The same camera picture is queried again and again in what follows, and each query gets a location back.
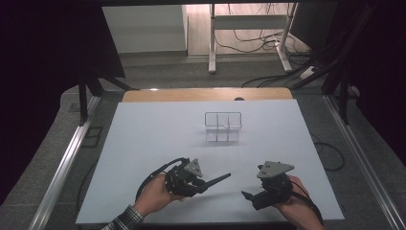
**hand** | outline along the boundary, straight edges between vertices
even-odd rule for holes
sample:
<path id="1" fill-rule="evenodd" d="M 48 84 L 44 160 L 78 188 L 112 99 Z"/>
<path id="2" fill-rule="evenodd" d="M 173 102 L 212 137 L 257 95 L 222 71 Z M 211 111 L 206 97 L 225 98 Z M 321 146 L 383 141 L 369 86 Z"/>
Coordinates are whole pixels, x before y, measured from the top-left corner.
<path id="1" fill-rule="evenodd" d="M 168 192 L 165 175 L 160 173 L 152 178 L 134 203 L 134 209 L 144 218 L 150 213 L 158 212 L 174 200 L 182 199 L 180 195 Z"/>
<path id="2" fill-rule="evenodd" d="M 288 175 L 288 178 L 290 181 L 295 182 L 304 190 L 302 191 L 302 189 L 292 183 L 294 192 L 303 196 L 308 195 L 308 191 L 305 189 L 305 186 L 302 184 L 302 181 L 298 177 Z M 275 204 L 274 207 L 277 208 L 289 222 L 295 224 L 300 229 L 326 229 L 320 223 L 313 210 L 311 210 L 310 207 L 299 198 L 291 196 L 286 202 Z"/>

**sleeve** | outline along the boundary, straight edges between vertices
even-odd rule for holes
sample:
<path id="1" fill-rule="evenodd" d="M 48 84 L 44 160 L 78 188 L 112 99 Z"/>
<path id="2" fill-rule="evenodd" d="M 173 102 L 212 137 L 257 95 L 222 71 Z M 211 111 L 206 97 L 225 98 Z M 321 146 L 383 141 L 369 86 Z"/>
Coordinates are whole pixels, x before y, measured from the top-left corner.
<path id="1" fill-rule="evenodd" d="M 102 230 L 132 230 L 136 226 L 141 225 L 144 218 L 133 208 L 128 205 L 125 211 L 118 217 L 113 219 Z"/>

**wall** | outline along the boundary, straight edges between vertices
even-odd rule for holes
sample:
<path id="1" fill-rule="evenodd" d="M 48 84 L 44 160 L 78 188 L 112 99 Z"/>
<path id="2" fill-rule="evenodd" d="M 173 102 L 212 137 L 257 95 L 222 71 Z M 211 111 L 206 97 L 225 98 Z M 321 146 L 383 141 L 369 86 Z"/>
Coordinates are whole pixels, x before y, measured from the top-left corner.
<path id="1" fill-rule="evenodd" d="M 404 9 L 403 0 L 378 2 L 345 68 L 351 84 L 359 89 L 360 110 L 406 166 Z M 385 42 L 376 48 L 376 41 Z"/>
<path id="2" fill-rule="evenodd" d="M 118 53 L 186 51 L 184 6 L 102 8 Z"/>
<path id="3" fill-rule="evenodd" d="M 92 70 L 118 78 L 124 71 L 98 6 L 12 1 L 0 7 L 0 22 L 1 205 L 53 124 L 61 94 Z"/>

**gray carpet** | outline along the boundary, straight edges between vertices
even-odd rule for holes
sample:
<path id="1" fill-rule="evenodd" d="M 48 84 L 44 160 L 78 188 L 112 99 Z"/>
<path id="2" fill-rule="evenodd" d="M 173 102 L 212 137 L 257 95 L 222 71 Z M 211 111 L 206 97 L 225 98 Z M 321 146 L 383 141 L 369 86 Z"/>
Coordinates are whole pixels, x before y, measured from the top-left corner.
<path id="1" fill-rule="evenodd" d="M 274 60 L 224 61 L 217 64 L 217 73 L 208 74 L 207 63 L 162 64 L 125 67 L 126 83 L 139 88 L 197 88 L 240 87 L 252 78 L 282 74 L 282 66 Z M 284 85 L 284 79 L 269 86 Z M 298 100 L 309 131 L 314 139 L 329 143 L 340 150 L 346 165 L 338 172 L 327 172 L 345 220 L 327 221 L 327 229 L 392 229 L 376 202 L 371 189 L 360 172 L 349 147 L 330 115 L 323 96 L 319 92 L 322 80 L 316 80 L 294 93 Z M 117 89 L 103 83 L 107 89 Z M 77 200 L 82 200 L 92 174 L 92 166 L 102 150 L 117 103 L 123 92 L 106 93 L 92 123 L 92 132 L 100 131 L 100 140 L 89 137 L 84 141 L 65 186 L 50 216 L 46 229 L 78 229 L 75 225 Z M 60 159 L 65 152 L 79 123 L 79 114 L 72 110 L 78 102 L 76 88 L 68 90 L 61 98 L 61 108 L 47 137 L 33 162 L 0 207 L 0 229 L 27 229 L 44 196 Z M 368 153 L 373 167 L 390 192 L 400 213 L 405 217 L 406 171 L 395 154 L 350 102 L 351 127 Z M 339 166 L 341 158 L 329 147 L 318 147 L 326 168 Z"/>

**black cable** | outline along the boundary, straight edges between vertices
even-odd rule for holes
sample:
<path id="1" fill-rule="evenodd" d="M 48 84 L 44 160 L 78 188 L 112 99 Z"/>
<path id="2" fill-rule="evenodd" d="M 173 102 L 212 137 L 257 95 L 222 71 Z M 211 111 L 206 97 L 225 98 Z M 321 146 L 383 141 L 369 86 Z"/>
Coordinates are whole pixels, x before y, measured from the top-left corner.
<path id="1" fill-rule="evenodd" d="M 344 166 L 346 165 L 346 159 L 345 159 L 345 157 L 344 157 L 344 154 L 343 154 L 340 150 L 338 150 L 337 148 L 335 148 L 333 145 L 328 144 L 328 143 L 324 143 L 324 142 L 315 142 L 314 145 L 322 145 L 322 146 L 327 146 L 327 147 L 332 148 L 333 150 L 335 150 L 335 151 L 338 153 L 338 155 L 340 156 L 340 158 L 341 158 L 341 160 L 342 160 L 341 165 L 339 165 L 339 166 L 336 167 L 336 168 L 332 168 L 332 169 L 331 169 L 331 168 L 326 168 L 326 167 L 324 167 L 324 169 L 325 169 L 326 171 L 337 172 L 337 171 L 339 171 L 339 170 L 341 170 L 341 169 L 344 168 Z"/>
<path id="2" fill-rule="evenodd" d="M 95 163 L 93 163 L 92 167 L 90 167 L 90 170 L 86 173 L 86 176 L 82 179 L 80 186 L 79 186 L 79 190 L 78 190 L 78 195 L 77 195 L 77 207 L 76 207 L 76 212 L 75 212 L 75 217 L 78 216 L 79 213 L 79 203 L 80 203 L 80 194 L 81 194 L 81 190 L 83 189 L 84 186 L 84 182 L 86 181 L 87 177 L 89 176 L 90 172 L 93 171 L 93 169 L 98 165 L 99 160 L 97 160 Z"/>
<path id="3" fill-rule="evenodd" d="M 260 81 L 260 80 L 265 80 L 264 82 L 262 82 L 258 87 L 263 87 L 266 83 L 270 82 L 270 81 L 278 81 L 281 80 L 283 78 L 287 78 L 290 77 L 296 73 L 298 73 L 299 71 L 303 70 L 304 68 L 306 68 L 307 66 L 310 66 L 310 64 L 314 61 L 315 59 L 313 57 L 311 57 L 307 62 L 305 62 L 303 65 L 299 66 L 297 69 L 291 71 L 288 74 L 285 75 L 277 75 L 277 76 L 267 76 L 267 77 L 260 77 L 260 78 L 255 78 L 252 80 L 248 80 L 246 81 L 241 88 L 243 88 L 246 84 L 254 82 L 254 81 Z"/>
<path id="4" fill-rule="evenodd" d="M 293 48 L 293 50 L 295 51 L 295 53 L 292 53 L 292 52 L 290 52 L 290 51 L 288 50 L 288 47 L 285 47 L 285 48 L 286 48 L 286 49 L 285 49 L 286 54 L 287 54 L 289 57 L 311 57 L 311 56 L 314 55 L 311 49 L 310 49 L 310 50 L 307 50 L 309 53 L 302 53 L 302 52 L 299 52 L 299 51 L 296 49 L 296 39 L 295 39 L 293 36 L 291 36 L 291 35 L 288 35 L 287 38 L 290 38 L 290 39 L 293 40 L 292 48 Z"/>
<path id="5" fill-rule="evenodd" d="M 309 133 L 310 133 L 310 135 L 311 136 L 313 136 L 314 138 L 316 138 L 316 142 L 322 142 L 321 140 L 320 140 L 320 138 L 318 137 L 318 136 L 316 136 L 314 133 L 312 133 L 312 132 L 310 132 L 309 131 Z M 318 153 L 321 153 L 323 151 L 323 146 L 322 146 L 322 148 L 320 149 L 320 150 L 317 150 L 317 152 Z"/>
<path id="6" fill-rule="evenodd" d="M 294 83 L 293 85 L 289 85 L 287 88 L 290 89 L 290 90 L 299 89 L 299 88 L 301 88 L 302 86 L 304 86 L 304 85 L 306 85 L 306 84 L 308 84 L 308 83 L 310 83 L 310 82 L 312 82 L 312 81 L 314 81 L 314 80 L 316 80 L 316 79 L 319 79 L 320 77 L 322 77 L 322 76 L 324 76 L 325 74 L 327 74 L 329 71 L 331 71 L 331 70 L 337 65 L 337 63 L 338 63 L 338 59 L 335 59 L 334 61 L 332 61 L 332 62 L 329 63 L 328 65 L 325 65 L 325 66 L 319 68 L 317 72 L 314 72 L 313 74 L 311 74 L 311 75 L 310 75 L 309 77 L 307 77 L 306 79 L 303 79 L 303 80 L 301 80 L 301 81 L 299 81 L 299 82 L 296 82 L 296 83 Z M 292 80 L 294 80 L 294 79 L 288 80 L 287 82 L 285 82 L 285 83 L 283 84 L 283 86 L 285 86 L 288 82 L 290 82 L 290 81 L 292 81 Z"/>
<path id="7" fill-rule="evenodd" d="M 271 6 L 272 6 L 272 5 L 271 5 L 270 3 L 268 3 L 268 9 L 266 9 L 266 12 L 265 12 L 266 15 L 269 14 L 269 11 L 271 10 Z M 263 31 L 264 31 L 264 30 L 260 30 L 260 32 L 259 32 L 259 40 L 261 40 L 261 41 L 264 41 L 264 40 L 267 38 L 267 37 L 266 37 L 264 40 L 261 39 L 261 36 L 262 36 L 262 32 L 263 32 Z"/>
<path id="8" fill-rule="evenodd" d="M 153 173 L 151 173 L 151 174 L 143 181 L 143 183 L 141 184 L 140 188 L 138 189 L 137 195 L 135 196 L 135 200 L 137 200 L 138 197 L 140 197 L 141 192 L 143 191 L 144 187 L 147 185 L 147 183 L 149 183 L 149 181 L 150 181 L 155 175 L 157 175 L 157 174 L 159 174 L 159 173 L 162 173 L 168 166 L 170 166 L 170 165 L 172 165 L 172 164 L 174 164 L 174 163 L 176 163 L 176 162 L 178 162 L 178 161 L 181 161 L 182 163 L 185 163 L 185 162 L 188 161 L 188 159 L 183 158 L 183 157 L 174 159 L 174 160 L 170 161 L 169 163 L 165 164 L 164 166 L 162 166 L 161 168 L 159 168 L 158 170 L 156 170 L 156 171 L 154 171 Z"/>
<path id="9" fill-rule="evenodd" d="M 290 79 L 290 80 L 287 80 L 282 86 L 283 87 L 286 87 L 286 85 L 289 83 L 289 82 L 291 82 L 291 81 L 293 81 L 293 80 L 295 80 L 295 79 L 297 79 L 297 78 L 299 78 L 300 76 L 297 76 L 296 78 L 292 78 L 292 79 Z"/>
<path id="10" fill-rule="evenodd" d="M 298 186 L 298 188 L 299 188 L 300 190 L 302 190 L 302 192 L 304 192 L 305 196 L 307 196 L 307 198 L 310 199 L 310 195 L 308 195 L 308 193 L 305 191 L 304 188 L 302 188 L 302 186 L 298 185 L 298 183 L 296 183 L 295 181 L 290 181 L 290 182 L 292 182 L 293 184 L 295 184 L 296 186 Z"/>
<path id="11" fill-rule="evenodd" d="M 260 8 L 259 8 L 259 10 L 256 12 L 256 15 L 259 13 L 259 11 L 262 9 L 262 7 L 263 7 L 263 5 L 262 5 L 262 4 L 260 4 Z M 271 6 L 270 6 L 270 5 L 268 5 L 268 9 L 266 10 L 266 14 L 269 14 L 269 10 L 270 10 L 270 8 L 271 8 Z M 230 14 L 230 15 L 233 15 L 234 13 L 231 11 L 230 4 L 228 4 L 228 9 L 229 9 L 229 14 Z M 236 30 L 233 30 L 234 35 L 236 36 L 236 39 L 237 39 L 237 40 L 239 40 L 239 41 L 255 41 L 255 40 L 261 40 L 261 41 L 264 41 L 264 40 L 262 40 L 262 39 L 263 39 L 263 37 L 261 37 L 261 35 L 262 35 L 262 31 L 263 31 L 263 30 L 260 30 L 260 33 L 259 33 L 259 37 L 258 37 L 258 38 L 241 39 L 241 38 L 239 38 L 239 37 L 237 36 L 237 32 L 236 32 Z"/>
<path id="12" fill-rule="evenodd" d="M 303 65 L 303 63 L 299 63 L 296 60 L 294 60 L 293 57 L 304 57 L 304 56 L 301 56 L 301 55 L 293 55 L 293 56 L 287 55 L 287 58 L 289 59 L 289 62 L 294 63 L 296 65 Z"/>
<path id="13" fill-rule="evenodd" d="M 239 49 L 237 49 L 237 48 L 234 48 L 234 47 L 232 47 L 232 46 L 222 45 L 222 44 L 218 43 L 217 38 L 216 38 L 215 36 L 214 36 L 214 40 L 215 40 L 215 43 L 217 43 L 217 45 L 220 46 L 220 47 L 229 48 L 229 49 L 232 49 L 232 50 L 235 50 L 235 51 L 239 51 L 239 52 L 242 52 L 242 53 L 246 53 L 246 54 L 254 53 L 255 51 L 260 50 L 260 49 L 264 46 L 264 44 L 266 44 L 266 43 L 275 42 L 275 40 L 265 41 L 261 46 L 258 47 L 258 49 L 251 50 L 251 51 L 243 51 L 243 50 L 239 50 Z"/>
<path id="14" fill-rule="evenodd" d="M 255 13 L 255 15 L 257 15 L 257 14 L 260 12 L 260 10 L 262 10 L 262 8 L 263 8 L 263 3 L 260 4 L 260 8 L 259 8 L 259 10 L 257 10 L 257 12 Z"/>
<path id="15" fill-rule="evenodd" d="M 275 34 L 264 35 L 264 36 L 262 36 L 262 35 L 260 34 L 258 38 L 241 39 L 241 38 L 239 38 L 239 37 L 237 36 L 236 30 L 234 30 L 234 34 L 235 34 L 235 36 L 236 36 L 236 39 L 239 40 L 239 41 L 255 41 L 255 40 L 260 40 L 260 41 L 262 41 L 262 42 L 266 42 L 266 41 L 267 41 L 266 39 L 268 39 L 269 37 L 274 36 L 274 35 L 280 35 L 281 33 L 282 33 L 282 32 L 277 32 L 277 33 L 275 33 Z"/>
<path id="16" fill-rule="evenodd" d="M 323 59 L 323 56 L 327 56 L 330 54 L 334 54 L 336 53 L 338 46 L 342 43 L 342 41 L 344 40 L 345 36 L 353 29 L 354 25 L 356 24 L 356 22 L 358 20 L 356 20 L 356 18 L 361 14 L 361 11 L 356 12 L 351 20 L 350 23 L 348 23 L 348 25 L 346 25 L 345 27 L 343 27 L 343 29 L 341 30 L 340 34 L 338 34 L 337 36 L 335 36 L 332 41 L 329 42 L 329 44 L 325 47 L 323 47 L 322 49 L 320 49 L 317 52 L 317 59 Z"/>
<path id="17" fill-rule="evenodd" d="M 317 218 L 319 219 L 320 223 L 324 225 L 322 213 L 320 212 L 319 208 L 313 201 L 310 199 L 310 197 L 306 197 L 304 195 L 298 194 L 296 192 L 290 191 L 291 196 L 295 196 L 296 198 L 301 199 L 303 202 L 305 202 L 311 210 L 316 214 Z"/>

